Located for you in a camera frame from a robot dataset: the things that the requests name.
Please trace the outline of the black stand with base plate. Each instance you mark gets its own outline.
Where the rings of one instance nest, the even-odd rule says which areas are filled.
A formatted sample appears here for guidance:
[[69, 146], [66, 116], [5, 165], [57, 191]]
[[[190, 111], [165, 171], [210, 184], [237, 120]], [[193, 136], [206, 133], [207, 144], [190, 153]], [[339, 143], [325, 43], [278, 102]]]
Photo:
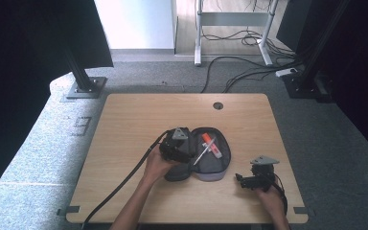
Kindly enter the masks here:
[[331, 43], [334, 30], [351, 0], [311, 0], [308, 14], [306, 47], [296, 53], [304, 70], [283, 77], [288, 95], [292, 99], [321, 99], [322, 93], [315, 78], [323, 64], [327, 47]]
[[105, 86], [106, 77], [89, 77], [68, 47], [64, 49], [64, 54], [75, 78], [66, 98], [98, 99]]

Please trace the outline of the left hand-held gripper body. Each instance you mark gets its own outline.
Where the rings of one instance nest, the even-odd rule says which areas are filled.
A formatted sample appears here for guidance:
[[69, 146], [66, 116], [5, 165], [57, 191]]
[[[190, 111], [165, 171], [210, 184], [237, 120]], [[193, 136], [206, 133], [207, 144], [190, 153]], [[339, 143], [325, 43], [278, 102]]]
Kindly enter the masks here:
[[166, 160], [189, 163], [196, 156], [194, 135], [187, 127], [168, 130], [159, 149]]

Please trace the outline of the dark grey pencil case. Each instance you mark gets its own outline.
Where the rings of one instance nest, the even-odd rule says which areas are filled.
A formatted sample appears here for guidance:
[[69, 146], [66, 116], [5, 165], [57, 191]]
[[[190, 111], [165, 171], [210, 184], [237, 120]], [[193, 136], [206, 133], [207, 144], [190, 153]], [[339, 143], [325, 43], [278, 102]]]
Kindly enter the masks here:
[[[194, 135], [195, 157], [189, 163], [180, 163], [170, 169], [165, 175], [167, 181], [176, 182], [189, 178], [195, 173], [201, 181], [217, 181], [223, 179], [231, 162], [231, 150], [224, 135], [214, 127], [198, 127], [191, 131]], [[202, 134], [208, 133], [216, 138], [215, 144], [222, 153], [221, 158], [216, 158], [210, 151], [206, 152], [200, 161], [194, 166], [194, 162], [204, 151], [206, 143]]]

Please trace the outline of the dark upright panel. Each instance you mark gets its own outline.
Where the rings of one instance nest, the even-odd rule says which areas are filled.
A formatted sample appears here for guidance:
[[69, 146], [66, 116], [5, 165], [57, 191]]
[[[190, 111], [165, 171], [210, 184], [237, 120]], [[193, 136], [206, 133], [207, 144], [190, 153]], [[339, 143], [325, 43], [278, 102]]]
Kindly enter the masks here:
[[276, 37], [294, 53], [306, 47], [311, 0], [289, 0]]

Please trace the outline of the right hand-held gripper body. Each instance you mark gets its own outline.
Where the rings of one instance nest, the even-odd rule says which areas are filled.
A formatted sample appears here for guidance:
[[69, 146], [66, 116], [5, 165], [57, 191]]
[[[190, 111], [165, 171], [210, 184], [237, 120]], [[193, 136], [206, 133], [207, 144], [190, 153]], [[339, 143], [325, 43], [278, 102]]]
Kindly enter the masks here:
[[251, 171], [253, 174], [252, 188], [261, 188], [267, 191], [275, 182], [274, 165], [279, 161], [268, 157], [259, 156], [251, 161]]

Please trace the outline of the white desk frame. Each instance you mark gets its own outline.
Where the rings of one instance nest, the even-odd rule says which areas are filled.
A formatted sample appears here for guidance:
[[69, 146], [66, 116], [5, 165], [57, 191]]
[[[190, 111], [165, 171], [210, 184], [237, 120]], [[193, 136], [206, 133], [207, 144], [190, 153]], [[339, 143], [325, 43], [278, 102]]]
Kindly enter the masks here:
[[266, 66], [273, 64], [267, 48], [267, 38], [271, 29], [279, 0], [272, 0], [268, 11], [258, 12], [209, 12], [204, 11], [203, 0], [195, 0], [195, 66], [201, 65], [201, 34], [204, 26], [208, 27], [261, 27], [263, 34], [258, 39], [258, 48]]

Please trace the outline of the silver pen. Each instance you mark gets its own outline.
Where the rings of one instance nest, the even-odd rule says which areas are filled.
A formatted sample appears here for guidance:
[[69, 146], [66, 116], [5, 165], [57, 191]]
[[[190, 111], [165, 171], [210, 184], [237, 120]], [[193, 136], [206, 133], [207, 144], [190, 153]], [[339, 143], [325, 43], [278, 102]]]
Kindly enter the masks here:
[[196, 161], [194, 162], [194, 166], [200, 161], [200, 159], [202, 158], [202, 156], [211, 150], [211, 146], [214, 144], [214, 142], [216, 141], [216, 138], [213, 138], [211, 141], [209, 142], [206, 142], [206, 146], [205, 146], [205, 149], [204, 151], [199, 155], [199, 157], [196, 159]]

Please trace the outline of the orange highlighter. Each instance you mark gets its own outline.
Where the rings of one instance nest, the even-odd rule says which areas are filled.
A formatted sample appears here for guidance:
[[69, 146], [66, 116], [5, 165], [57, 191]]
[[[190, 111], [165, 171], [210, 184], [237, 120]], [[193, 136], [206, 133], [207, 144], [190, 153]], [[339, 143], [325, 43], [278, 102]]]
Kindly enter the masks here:
[[215, 144], [216, 139], [212, 138], [208, 133], [202, 134], [202, 139], [207, 144], [207, 150], [210, 151], [216, 158], [221, 158], [222, 153], [220, 152], [219, 148]]

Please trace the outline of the person's left hand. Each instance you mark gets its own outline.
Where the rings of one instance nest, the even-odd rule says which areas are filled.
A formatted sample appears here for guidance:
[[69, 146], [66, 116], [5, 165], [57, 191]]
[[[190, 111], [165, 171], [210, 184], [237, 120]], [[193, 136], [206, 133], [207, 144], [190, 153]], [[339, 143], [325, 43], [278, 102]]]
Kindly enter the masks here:
[[165, 160], [159, 148], [156, 147], [150, 152], [147, 158], [142, 181], [145, 185], [152, 186], [158, 179], [177, 165], [179, 165], [179, 162]]

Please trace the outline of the grey table edge bracket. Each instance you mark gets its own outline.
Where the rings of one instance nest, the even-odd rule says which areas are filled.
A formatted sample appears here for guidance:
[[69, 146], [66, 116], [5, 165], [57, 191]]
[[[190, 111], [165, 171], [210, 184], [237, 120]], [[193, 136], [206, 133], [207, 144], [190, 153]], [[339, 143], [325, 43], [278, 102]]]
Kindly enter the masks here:
[[80, 206], [68, 206], [64, 209], [57, 209], [57, 216], [65, 217], [70, 213], [78, 213], [80, 211]]
[[308, 215], [313, 216], [314, 211], [308, 207], [293, 207], [294, 213], [297, 215]]

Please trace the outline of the black curtain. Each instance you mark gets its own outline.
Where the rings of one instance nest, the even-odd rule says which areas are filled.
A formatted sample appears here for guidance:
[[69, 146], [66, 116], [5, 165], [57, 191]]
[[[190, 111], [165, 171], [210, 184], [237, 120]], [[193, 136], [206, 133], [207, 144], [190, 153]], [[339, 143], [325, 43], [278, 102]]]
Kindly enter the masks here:
[[71, 73], [113, 64], [94, 0], [0, 0], [0, 177], [51, 95]]
[[351, 0], [319, 72], [330, 82], [333, 100], [368, 141], [368, 0]]

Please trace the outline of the white power strip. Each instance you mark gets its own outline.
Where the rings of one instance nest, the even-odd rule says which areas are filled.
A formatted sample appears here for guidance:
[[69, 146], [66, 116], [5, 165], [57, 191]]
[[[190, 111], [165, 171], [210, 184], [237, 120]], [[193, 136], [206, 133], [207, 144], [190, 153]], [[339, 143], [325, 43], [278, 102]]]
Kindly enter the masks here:
[[276, 71], [275, 76], [280, 78], [282, 76], [295, 74], [297, 72], [298, 72], [298, 70], [296, 68], [288, 68], [288, 69], [283, 69], [283, 70]]

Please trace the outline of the person's right hand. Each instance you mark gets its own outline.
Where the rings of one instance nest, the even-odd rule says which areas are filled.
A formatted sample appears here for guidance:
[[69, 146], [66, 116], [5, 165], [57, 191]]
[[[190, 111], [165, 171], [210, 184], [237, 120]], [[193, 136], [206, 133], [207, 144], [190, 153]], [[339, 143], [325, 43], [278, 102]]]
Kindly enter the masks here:
[[271, 186], [266, 192], [255, 189], [255, 193], [272, 219], [283, 219], [286, 216], [284, 203], [276, 188]]

